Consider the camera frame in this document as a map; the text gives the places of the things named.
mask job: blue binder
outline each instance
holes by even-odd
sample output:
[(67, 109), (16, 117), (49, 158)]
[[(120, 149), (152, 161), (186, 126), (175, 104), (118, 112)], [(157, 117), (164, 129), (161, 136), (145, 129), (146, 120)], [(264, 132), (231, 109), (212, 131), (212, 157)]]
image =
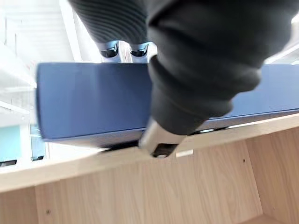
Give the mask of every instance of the blue binder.
[[(150, 117), (147, 64), (42, 63), (37, 109), (45, 141), (111, 147), (138, 140)], [(299, 112), (299, 66), (265, 65), (262, 82), (234, 98), (234, 109), (198, 130)]]

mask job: black sleeve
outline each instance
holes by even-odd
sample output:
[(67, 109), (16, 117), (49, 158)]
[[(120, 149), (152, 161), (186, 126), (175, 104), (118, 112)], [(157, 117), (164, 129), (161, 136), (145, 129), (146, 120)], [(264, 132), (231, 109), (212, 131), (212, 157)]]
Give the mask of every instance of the black sleeve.
[(254, 89), (266, 58), (290, 39), (298, 1), (148, 2), (148, 37), (158, 47), (149, 72), (152, 116), (167, 131), (190, 134)]

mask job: ceiling light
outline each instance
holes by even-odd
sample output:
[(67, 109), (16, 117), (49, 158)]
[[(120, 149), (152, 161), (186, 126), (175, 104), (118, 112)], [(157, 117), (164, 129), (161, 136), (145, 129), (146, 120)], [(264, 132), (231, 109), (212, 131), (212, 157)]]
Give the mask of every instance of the ceiling light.
[(299, 64), (299, 61), (294, 61), (291, 65), (296, 65), (296, 64)]
[(295, 46), (293, 46), (293, 47), (287, 49), (287, 50), (284, 50), (284, 51), (282, 51), (282, 52), (280, 52), (280, 53), (278, 53), (278, 54), (273, 55), (272, 57), (269, 57), (269, 58), (265, 61), (265, 64), (271, 64), (271, 63), (277, 61), (278, 59), (280, 59), (280, 58), (282, 58), (282, 57), (284, 57), (284, 56), (286, 56), (286, 55), (288, 55), (288, 54), (294, 52), (294, 51), (297, 50), (297, 49), (299, 49), (299, 43), (296, 44)]
[(3, 101), (0, 101), (0, 106), (1, 107), (4, 107), (6, 109), (9, 109), (11, 111), (16, 111), (18, 113), (22, 113), (22, 114), (30, 114), (30, 112), (28, 110), (25, 110), (23, 108), (20, 108), (18, 106), (15, 106), (15, 105), (12, 105), (12, 104), (8, 104), (8, 103), (5, 103)]
[(60, 10), (64, 20), (66, 34), (69, 39), (71, 52), (73, 54), (74, 60), (77, 62), (81, 62), (82, 57), (75, 28), (73, 9), (71, 8), (71, 5), (68, 3), (67, 0), (60, 0)]
[(292, 23), (299, 22), (299, 14), (295, 15), (292, 19)]

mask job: ribbed cuff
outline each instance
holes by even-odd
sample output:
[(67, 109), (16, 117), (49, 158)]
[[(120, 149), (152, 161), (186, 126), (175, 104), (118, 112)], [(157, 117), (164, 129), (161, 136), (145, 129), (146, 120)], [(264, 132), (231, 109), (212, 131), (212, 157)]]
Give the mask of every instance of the ribbed cuff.
[(204, 119), (189, 114), (174, 105), (168, 97), (154, 86), (152, 92), (151, 114), (155, 121), (166, 131), (177, 135), (193, 133)]

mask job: wooden surface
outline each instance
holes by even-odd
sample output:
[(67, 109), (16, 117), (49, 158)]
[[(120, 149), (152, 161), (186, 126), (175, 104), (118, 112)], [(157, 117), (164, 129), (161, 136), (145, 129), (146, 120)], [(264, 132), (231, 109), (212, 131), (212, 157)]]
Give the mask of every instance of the wooden surface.
[(260, 217), (251, 219), (245, 223), (242, 224), (282, 224), (281, 222), (267, 216), (267, 215), (262, 215)]
[[(299, 114), (258, 121), (251, 125), (187, 137), (178, 151), (203, 149), (208, 146), (252, 138), (299, 126)], [(45, 162), (30, 167), (0, 168), (0, 192), (20, 189), (61, 179), (108, 170), (125, 164), (150, 161), (152, 158), (137, 147), (104, 154), (93, 154), (71, 161)]]
[(247, 140), (265, 214), (299, 223), (299, 128)]
[(33, 187), (0, 194), (1, 224), (38, 224)]
[(36, 201), (41, 224), (237, 224), (262, 214), (245, 141), (40, 185)]

